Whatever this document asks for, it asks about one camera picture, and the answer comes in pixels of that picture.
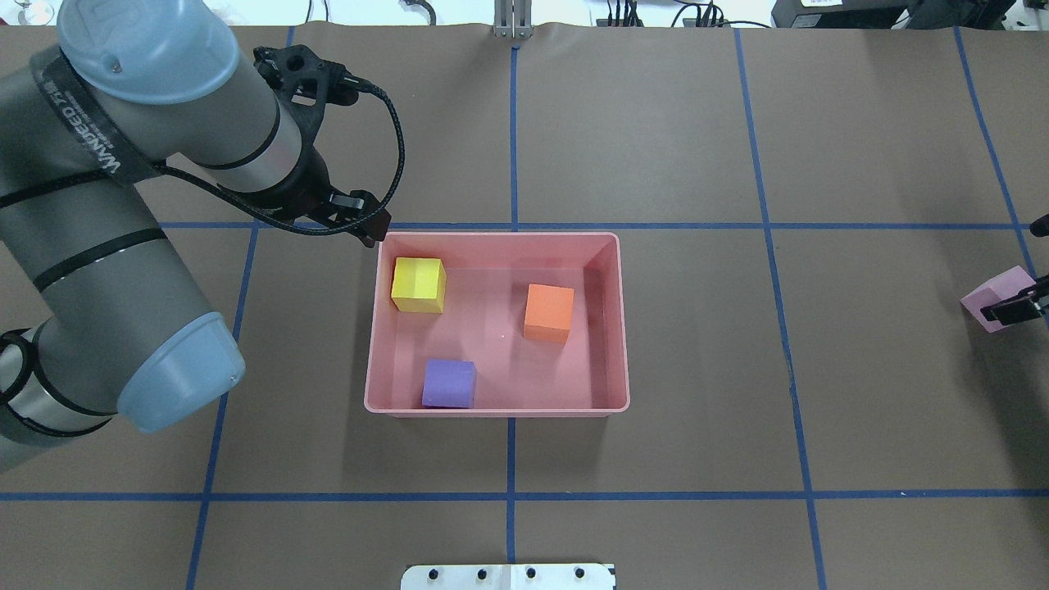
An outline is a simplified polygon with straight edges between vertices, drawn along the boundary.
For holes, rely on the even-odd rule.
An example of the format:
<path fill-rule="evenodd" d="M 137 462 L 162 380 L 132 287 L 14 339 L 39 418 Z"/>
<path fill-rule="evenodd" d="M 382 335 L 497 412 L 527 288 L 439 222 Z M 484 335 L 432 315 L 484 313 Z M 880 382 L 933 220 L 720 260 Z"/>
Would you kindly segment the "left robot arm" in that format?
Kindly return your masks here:
<path fill-rule="evenodd" d="M 50 317 L 2 334 L 2 469 L 105 427 L 180 422 L 247 362 L 141 197 L 183 180 L 254 220 L 382 243 L 405 165 L 393 101 L 311 48 L 244 55 L 202 1 L 66 1 L 57 44 L 2 79 L 2 243 Z M 386 106 L 383 198 L 331 185 L 315 146 L 328 105 Z"/>

